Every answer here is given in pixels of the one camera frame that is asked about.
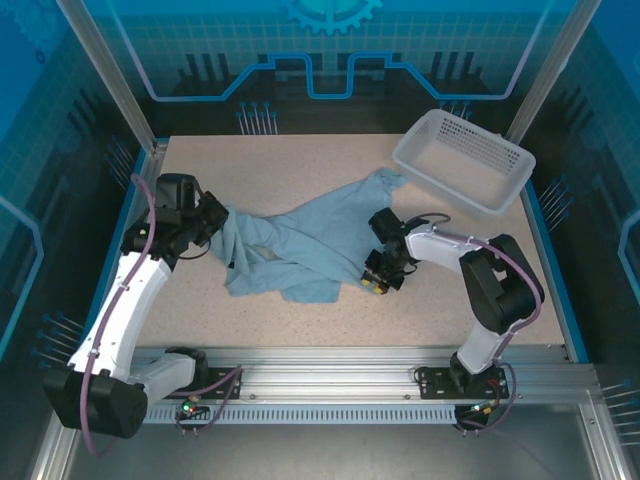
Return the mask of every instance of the blue border trim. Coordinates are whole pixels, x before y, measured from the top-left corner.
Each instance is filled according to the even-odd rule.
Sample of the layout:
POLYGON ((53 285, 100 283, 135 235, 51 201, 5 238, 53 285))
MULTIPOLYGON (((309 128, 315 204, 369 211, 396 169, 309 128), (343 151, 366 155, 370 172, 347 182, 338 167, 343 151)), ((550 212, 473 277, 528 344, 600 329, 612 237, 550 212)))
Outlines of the blue border trim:
POLYGON ((569 331, 569 336, 571 337, 570 340, 573 343, 573 348, 576 352, 575 361, 579 363, 589 363, 589 356, 587 355, 587 349, 584 346, 582 333, 580 333, 580 327, 578 326, 578 321, 576 319, 575 312, 573 311, 571 300, 569 300, 569 293, 567 292, 567 287, 564 283, 564 279, 562 278, 560 265, 558 265, 558 259, 556 257, 555 251, 553 250, 551 237, 549 236, 549 231, 547 230, 547 226, 544 223, 542 210, 540 209, 538 197, 536 197, 536 193, 533 189, 533 183, 531 183, 531 180, 527 182, 525 191, 525 200, 529 203, 531 213, 533 214, 533 218, 536 222, 538 233, 540 235, 540 240, 542 242, 542 248, 544 252, 541 253, 545 254, 547 257, 549 269, 551 270, 551 276, 553 277, 552 280, 555 284, 555 290, 558 293, 558 300, 560 301, 562 312, 565 318, 565 323, 569 331))
MULTIPOLYGON (((140 149, 140 153, 138 154, 138 159, 136 160, 136 165, 133 168, 135 173, 141 173, 142 167, 144 166, 144 159, 147 157, 147 152, 144 149, 140 149)), ((98 280, 98 285, 96 285, 96 291, 93 294, 93 300, 91 301, 91 307, 89 307, 89 313, 87 315, 87 322, 84 325, 84 330, 82 332, 82 339, 84 340, 91 327, 95 323, 98 318, 98 314, 100 313, 100 308, 102 307, 102 302, 107 295, 107 289, 109 288, 109 282, 111 281, 111 277, 113 274, 114 268, 116 268, 116 259, 118 257, 118 252, 120 251, 120 241, 122 240, 122 236, 124 235, 124 229, 127 226, 127 217, 129 216, 129 210, 131 209, 131 205, 133 203, 133 197, 136 193, 136 186, 129 182, 129 187, 127 188, 127 194, 124 197, 124 202, 122 203, 122 208, 120 209, 120 215, 118 216, 118 222, 116 223, 116 228, 113 232, 113 236, 111 237, 111 244, 109 245, 109 250, 107 251, 107 257, 104 260, 104 265, 102 266, 102 272, 100 273, 100 279, 98 280)))

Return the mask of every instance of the glass panel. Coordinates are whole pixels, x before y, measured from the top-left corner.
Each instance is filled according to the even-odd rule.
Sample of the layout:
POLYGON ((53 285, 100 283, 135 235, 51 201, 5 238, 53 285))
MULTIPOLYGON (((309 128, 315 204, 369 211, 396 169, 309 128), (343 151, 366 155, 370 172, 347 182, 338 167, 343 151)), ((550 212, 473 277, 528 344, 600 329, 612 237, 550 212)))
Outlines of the glass panel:
POLYGON ((432 108, 506 132, 573 5, 87 1, 158 135, 401 133, 432 108))
POLYGON ((640 382, 639 15, 640 4, 602 2, 523 142, 538 160, 534 187, 604 386, 640 382))
POLYGON ((197 439, 146 425, 108 460, 96 460, 80 445, 68 478, 598 478, 574 409, 519 406, 509 415, 502 438, 479 440, 450 425, 216 425, 197 439))
POLYGON ((25 478, 77 341, 55 314, 84 323, 139 146, 55 2, 0 1, 0 63, 0 471, 25 478))

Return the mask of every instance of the white plastic basket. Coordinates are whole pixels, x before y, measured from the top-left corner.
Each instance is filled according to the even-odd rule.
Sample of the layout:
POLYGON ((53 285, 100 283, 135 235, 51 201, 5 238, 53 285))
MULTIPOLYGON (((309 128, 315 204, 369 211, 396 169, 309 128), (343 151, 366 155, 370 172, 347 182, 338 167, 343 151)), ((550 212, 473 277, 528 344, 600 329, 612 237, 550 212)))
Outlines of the white plastic basket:
POLYGON ((477 219, 501 215, 536 164, 534 156, 444 110, 430 110, 393 150, 402 173, 477 219))

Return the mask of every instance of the gear graphic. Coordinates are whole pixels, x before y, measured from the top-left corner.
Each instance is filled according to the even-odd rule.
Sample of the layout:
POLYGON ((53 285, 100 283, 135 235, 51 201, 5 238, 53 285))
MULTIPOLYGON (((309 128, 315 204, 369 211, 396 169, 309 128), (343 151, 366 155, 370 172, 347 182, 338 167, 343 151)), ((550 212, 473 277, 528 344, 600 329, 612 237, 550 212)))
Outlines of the gear graphic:
POLYGON ((58 30, 53 0, 0 0, 0 14, 10 14, 37 50, 47 51, 58 30))
POLYGON ((382 0, 281 0, 289 20, 298 20, 302 28, 313 33, 336 31, 347 33, 349 27, 360 28, 362 19, 371 19, 373 9, 382 6, 382 0))

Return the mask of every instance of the metal pin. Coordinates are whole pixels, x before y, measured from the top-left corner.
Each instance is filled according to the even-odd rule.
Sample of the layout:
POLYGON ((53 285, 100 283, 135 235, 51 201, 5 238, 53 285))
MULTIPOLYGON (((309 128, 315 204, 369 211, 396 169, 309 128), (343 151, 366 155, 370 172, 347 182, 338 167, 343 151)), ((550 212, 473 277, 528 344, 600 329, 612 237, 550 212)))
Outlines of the metal pin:
POLYGON ((638 399, 636 397, 633 397, 630 401, 628 402, 623 402, 623 403, 616 403, 615 405, 607 405, 610 409, 611 408, 620 408, 620 407, 627 407, 627 406, 632 406, 632 407, 638 407, 640 406, 640 402, 638 402, 638 399))
POLYGON ((550 203, 553 200, 557 201, 559 198, 562 198, 561 190, 554 190, 553 192, 549 193, 545 198, 540 200, 540 210, 544 212, 544 210, 549 207, 550 203))
POLYGON ((624 423, 614 423, 614 427, 628 427, 629 425, 640 425, 640 422, 624 422, 624 423))
POLYGON ((63 362, 62 360, 60 360, 59 358, 56 357, 52 357, 51 355, 46 355, 42 352, 39 352, 38 349, 36 347, 31 347, 31 350, 29 350, 29 355, 31 355, 32 357, 44 357, 44 358, 48 358, 49 360, 53 360, 54 362, 58 362, 58 363, 62 363, 63 365, 66 365, 67 362, 63 362))
POLYGON ((547 190, 548 190, 548 191, 547 191, 547 190, 545 190, 545 192, 546 192, 546 193, 543 193, 542 195, 540 195, 540 198, 538 199, 538 202, 539 202, 540 204, 542 204, 543 202, 546 202, 546 201, 547 201, 547 198, 549 198, 549 195, 551 195, 553 192, 555 192, 555 191, 556 191, 556 189, 557 189, 560 185, 562 185, 562 180, 563 180, 563 179, 564 179, 564 176, 563 176, 563 177, 561 177, 561 178, 560 178, 560 180, 558 180, 558 183, 556 183, 556 184, 554 185, 554 187, 553 187, 551 190, 549 190, 549 189, 547 188, 547 190))
POLYGON ((256 116, 256 120, 258 119, 258 102, 251 102, 251 106, 253 107, 253 113, 256 116))
POLYGON ((564 194, 567 193, 569 191, 569 189, 567 188, 564 192, 559 191, 558 193, 555 193, 555 199, 553 201, 549 201, 546 202, 543 206, 542 206, 542 214, 543 215, 548 215, 549 212, 551 211, 551 208, 553 208, 558 202, 560 202, 561 200, 564 200, 564 194))
POLYGON ((571 197, 571 198, 569 199, 569 201, 568 201, 568 202, 566 202, 566 203, 565 203, 565 204, 560 208, 560 210, 558 210, 557 212, 555 212, 555 213, 553 214, 553 217, 551 217, 551 215, 549 215, 549 217, 550 217, 550 218, 547 220, 547 224, 551 224, 551 223, 553 223, 553 222, 554 222, 554 220, 556 220, 556 219, 557 219, 557 218, 558 218, 562 213, 564 213, 564 212, 567 210, 567 208, 569 208, 569 206, 570 206, 574 201, 575 201, 575 197, 571 197))
POLYGON ((545 188, 545 189, 544 189, 544 192, 542 192, 542 193, 540 194, 539 199, 542 199, 542 197, 544 197, 544 196, 549 192, 549 190, 551 190, 551 187, 553 187, 553 186, 556 184, 556 182, 557 182, 557 181, 558 181, 558 180, 557 180, 557 179, 555 179, 555 178, 554 178, 554 179, 552 179, 552 180, 551 180, 551 183, 549 184, 549 186, 548 186, 547 188, 545 188))
POLYGON ((611 415, 611 416, 612 417, 626 417, 627 415, 635 415, 636 413, 640 413, 640 410, 632 410, 631 412, 616 413, 615 415, 611 415))
POLYGON ((249 123, 251 123, 251 131, 253 132, 254 135, 257 135, 256 133, 256 125, 253 122, 253 112, 249 112, 247 113, 248 117, 249 117, 249 123))
POLYGON ((574 200, 571 200, 572 198, 574 198, 574 197, 569 198, 569 200, 565 200, 563 198, 560 202, 558 202, 558 204, 554 208, 552 208, 548 212, 544 213, 543 215, 546 217, 545 218, 545 222, 547 224, 553 222, 553 220, 555 220, 555 218, 560 213, 562 213, 562 211, 565 208, 567 208, 569 205, 571 205, 574 202, 574 200))
POLYGON ((47 343, 44 346, 44 351, 47 353, 57 353, 58 355, 62 355, 63 357, 71 357, 71 354, 69 352, 63 352, 62 350, 57 349, 50 343, 47 343))
POLYGON ((271 104, 269 102, 262 102, 262 105, 264 106, 264 109, 266 111, 267 125, 269 126, 269 135, 273 135, 273 130, 271 129, 271 115, 269 114, 269 107, 271 106, 271 104))
POLYGON ((467 107, 471 105, 471 102, 469 100, 465 100, 464 102, 462 102, 462 113, 460 114, 460 118, 462 118, 462 116, 464 115, 464 112, 467 111, 467 107))
POLYGON ((122 183, 122 180, 120 179, 116 171, 113 169, 113 167, 109 167, 109 174, 111 175, 111 178, 113 178, 116 181, 116 183, 120 188, 122 188, 123 190, 127 189, 127 187, 122 183))
POLYGON ((122 175, 123 178, 127 178, 127 171, 129 170, 127 168, 126 165, 124 165, 122 163, 122 160, 120 160, 117 156, 115 156, 113 153, 108 154, 105 153, 103 155, 103 158, 109 162, 109 165, 111 165, 111 167, 118 172, 120 175, 122 175))
POLYGON ((45 314, 42 316, 42 321, 43 321, 44 323, 53 323, 54 325, 57 325, 57 326, 59 326, 60 328, 64 328, 64 329, 65 329, 65 330, 67 330, 68 332, 71 332, 71 333, 73 333, 74 335, 77 335, 78 337, 80 337, 80 333, 79 333, 79 332, 77 332, 76 330, 74 330, 74 329, 72 329, 72 328, 67 327, 67 326, 66 326, 65 324, 63 324, 63 323, 60 323, 60 322, 55 321, 53 318, 51 318, 51 316, 50 316, 48 313, 45 313, 45 314))
POLYGON ((122 167, 122 170, 124 172, 129 173, 131 171, 133 166, 129 163, 129 161, 126 159, 126 157, 124 157, 119 151, 116 151, 116 149, 113 146, 113 144, 109 144, 107 146, 107 150, 109 150, 109 152, 111 152, 111 155, 120 164, 120 166, 122 167))
POLYGON ((247 111, 245 110, 247 104, 245 102, 240 102, 239 105, 242 109, 242 116, 244 117, 244 126, 247 128, 247 135, 249 135, 249 122, 247 121, 247 111))
POLYGON ((551 228, 549 228, 549 233, 553 232, 555 230, 555 228, 560 225, 562 223, 563 220, 566 220, 567 218, 569 218, 569 212, 565 211, 562 216, 558 219, 558 221, 556 223, 554 223, 551 228))
POLYGON ((262 120, 262 134, 266 135, 267 134, 267 126, 264 124, 265 113, 264 112, 260 112, 259 115, 260 115, 260 120, 262 120))
POLYGON ((133 166, 135 165, 136 161, 133 159, 133 157, 127 151, 127 149, 124 148, 124 142, 122 142, 120 139, 118 139, 118 137, 116 137, 115 135, 111 136, 111 140, 113 140, 116 143, 116 145, 118 146, 118 149, 129 160, 129 162, 131 162, 131 167, 133 168, 133 166))
POLYGON ((125 182, 124 180, 124 173, 118 171, 116 168, 114 168, 113 165, 109 167, 109 173, 111 174, 113 179, 118 182, 118 185, 120 185, 124 190, 127 189, 127 182, 125 182))
POLYGON ((614 388, 621 388, 621 387, 631 388, 631 380, 626 378, 622 383, 618 383, 617 385, 611 385, 610 387, 604 387, 604 388, 601 388, 600 390, 603 392, 608 392, 609 390, 613 390, 614 388))
POLYGON ((49 340, 50 342, 53 342, 53 343, 55 343, 57 345, 60 345, 60 346, 62 346, 64 348, 68 348, 69 350, 74 350, 74 347, 72 347, 71 345, 67 345, 66 343, 61 342, 60 340, 57 340, 57 339, 55 339, 53 337, 50 337, 49 335, 45 334, 44 331, 42 331, 42 330, 38 330, 36 332, 36 338, 38 340, 42 340, 42 339, 49 340))
POLYGON ((616 393, 615 395, 609 395, 608 397, 604 397, 607 400, 618 397, 626 397, 627 395, 633 395, 634 393, 640 393, 640 390, 629 390, 628 392, 616 393))
POLYGON ((78 327, 80 330, 84 330, 84 326, 80 325, 79 323, 74 322, 73 320, 71 320, 70 318, 67 318, 64 316, 64 314, 62 312, 56 312, 56 318, 58 320, 66 320, 67 322, 69 322, 71 325, 75 325, 76 327, 78 327))
POLYGON ((278 121, 277 121, 277 117, 278 117, 277 112, 271 112, 271 118, 273 118, 273 131, 274 131, 274 135, 278 135, 278 121))
POLYGON ((55 335, 56 337, 62 337, 62 338, 66 338, 67 340, 69 340, 70 342, 74 342, 75 344, 80 343, 80 340, 77 338, 72 338, 69 335, 66 335, 64 333, 62 333, 60 330, 58 330, 57 327, 53 327, 51 329, 51 335, 55 335))
POLYGON ((238 117, 238 123, 240 124, 240 132, 246 135, 246 133, 244 133, 244 126, 242 125, 242 112, 236 112, 236 117, 238 117))

